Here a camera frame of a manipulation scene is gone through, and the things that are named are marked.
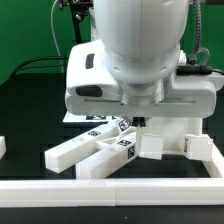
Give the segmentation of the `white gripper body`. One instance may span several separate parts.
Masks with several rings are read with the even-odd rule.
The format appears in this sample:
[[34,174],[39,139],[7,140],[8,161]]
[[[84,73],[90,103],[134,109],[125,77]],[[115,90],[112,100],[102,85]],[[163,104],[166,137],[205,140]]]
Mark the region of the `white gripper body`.
[[164,78],[120,82],[101,59],[101,41],[72,48],[65,104],[75,115],[206,118],[214,113],[224,75],[209,67],[178,65]]

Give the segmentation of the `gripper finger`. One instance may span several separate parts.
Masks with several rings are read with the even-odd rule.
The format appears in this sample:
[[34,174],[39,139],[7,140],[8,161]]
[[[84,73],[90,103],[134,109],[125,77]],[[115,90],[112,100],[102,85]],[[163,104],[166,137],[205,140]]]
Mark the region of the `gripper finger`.
[[146,126],[146,118],[145,117],[134,117],[132,121],[132,125],[135,127],[145,127]]

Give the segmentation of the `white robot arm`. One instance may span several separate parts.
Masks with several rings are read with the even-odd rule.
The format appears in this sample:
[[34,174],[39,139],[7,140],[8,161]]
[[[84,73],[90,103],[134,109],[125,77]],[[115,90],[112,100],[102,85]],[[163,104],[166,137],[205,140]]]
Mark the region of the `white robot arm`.
[[155,117],[207,118],[224,76],[180,61],[188,9],[201,31],[203,0],[93,0],[99,39],[69,56],[65,103],[75,115],[115,115],[143,127]]

